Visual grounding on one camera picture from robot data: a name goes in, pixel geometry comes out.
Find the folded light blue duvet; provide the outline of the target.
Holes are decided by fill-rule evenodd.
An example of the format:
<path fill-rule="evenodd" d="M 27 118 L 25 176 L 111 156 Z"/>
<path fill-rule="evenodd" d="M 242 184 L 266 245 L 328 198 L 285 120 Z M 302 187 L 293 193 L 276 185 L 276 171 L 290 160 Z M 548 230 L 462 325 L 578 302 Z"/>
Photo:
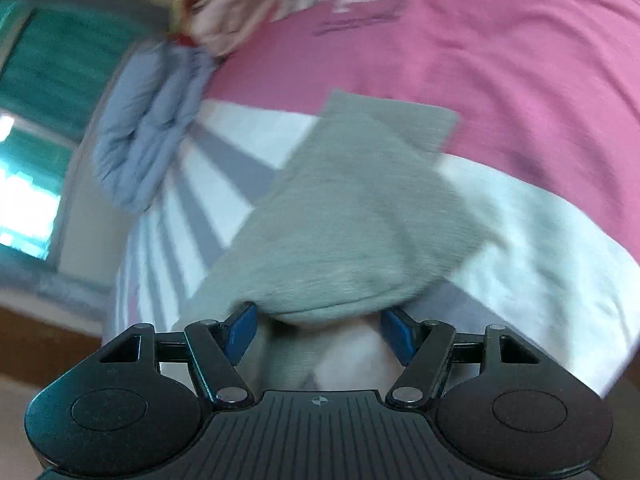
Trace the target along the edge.
<path fill-rule="evenodd" d="M 130 214 L 149 208 L 215 68 L 205 49 L 168 40 L 131 52 L 96 123 L 92 155 L 94 176 L 114 206 Z"/>

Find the colourful red blanket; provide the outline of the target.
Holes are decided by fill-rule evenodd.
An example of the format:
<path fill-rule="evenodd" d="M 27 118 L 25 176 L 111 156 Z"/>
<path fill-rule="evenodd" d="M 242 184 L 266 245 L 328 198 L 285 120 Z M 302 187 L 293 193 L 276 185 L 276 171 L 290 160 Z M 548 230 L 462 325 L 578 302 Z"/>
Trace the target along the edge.
<path fill-rule="evenodd" d="M 223 58 L 239 47 L 274 12 L 280 0 L 175 0 L 169 37 L 203 47 Z"/>

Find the window with green blinds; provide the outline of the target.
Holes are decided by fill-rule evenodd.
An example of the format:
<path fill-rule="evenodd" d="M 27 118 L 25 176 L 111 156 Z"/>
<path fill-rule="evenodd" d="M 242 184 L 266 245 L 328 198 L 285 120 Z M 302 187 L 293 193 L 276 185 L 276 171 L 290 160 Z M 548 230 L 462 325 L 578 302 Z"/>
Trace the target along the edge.
<path fill-rule="evenodd" d="M 70 160 L 126 51 L 148 30 L 73 6 L 1 0 L 1 241 L 44 260 Z"/>

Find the striped bed sheet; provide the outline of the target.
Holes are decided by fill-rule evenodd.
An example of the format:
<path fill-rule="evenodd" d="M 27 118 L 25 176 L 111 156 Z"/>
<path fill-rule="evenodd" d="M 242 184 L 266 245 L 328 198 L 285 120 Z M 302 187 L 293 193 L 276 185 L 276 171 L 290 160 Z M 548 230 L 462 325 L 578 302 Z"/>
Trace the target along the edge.
<path fill-rule="evenodd" d="M 402 310 L 512 328 L 597 393 L 639 344 L 639 0 L 280 0 L 214 58 L 103 336 L 178 322 L 332 94 L 452 110 L 437 172 L 487 230 Z"/>

